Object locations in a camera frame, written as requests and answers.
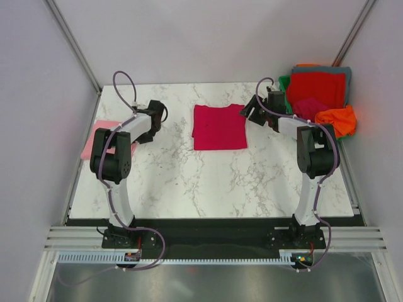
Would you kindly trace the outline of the magenta t-shirt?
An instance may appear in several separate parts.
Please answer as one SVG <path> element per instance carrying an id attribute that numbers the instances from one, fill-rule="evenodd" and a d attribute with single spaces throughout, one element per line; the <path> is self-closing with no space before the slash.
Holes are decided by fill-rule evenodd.
<path id="1" fill-rule="evenodd" d="M 242 150 L 247 148 L 243 105 L 226 107 L 196 105 L 193 111 L 193 148 L 196 151 Z"/>

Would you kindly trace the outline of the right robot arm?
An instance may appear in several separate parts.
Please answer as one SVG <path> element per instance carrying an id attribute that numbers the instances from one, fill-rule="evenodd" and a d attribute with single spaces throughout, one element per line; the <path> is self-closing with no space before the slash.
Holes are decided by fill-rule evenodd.
<path id="1" fill-rule="evenodd" d="M 269 231 L 272 249 L 324 249 L 320 218 L 321 191 L 325 181 L 339 167 L 339 151 L 331 124 L 319 125 L 286 113 L 285 96 L 268 90 L 268 97 L 254 95 L 240 115 L 297 142 L 297 165 L 302 173 L 302 188 L 297 209 L 287 228 Z"/>

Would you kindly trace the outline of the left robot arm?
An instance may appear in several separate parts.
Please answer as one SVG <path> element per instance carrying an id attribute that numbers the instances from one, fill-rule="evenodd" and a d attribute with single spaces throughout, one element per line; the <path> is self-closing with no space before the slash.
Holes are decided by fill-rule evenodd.
<path id="1" fill-rule="evenodd" d="M 132 145 L 152 142 L 167 115 L 162 102 L 151 100 L 145 109 L 134 109 L 126 121 L 112 128 L 98 128 L 94 133 L 90 170 L 104 187 L 110 211 L 103 233 L 104 249 L 141 248 L 145 229 L 134 226 L 135 215 L 127 189 Z"/>

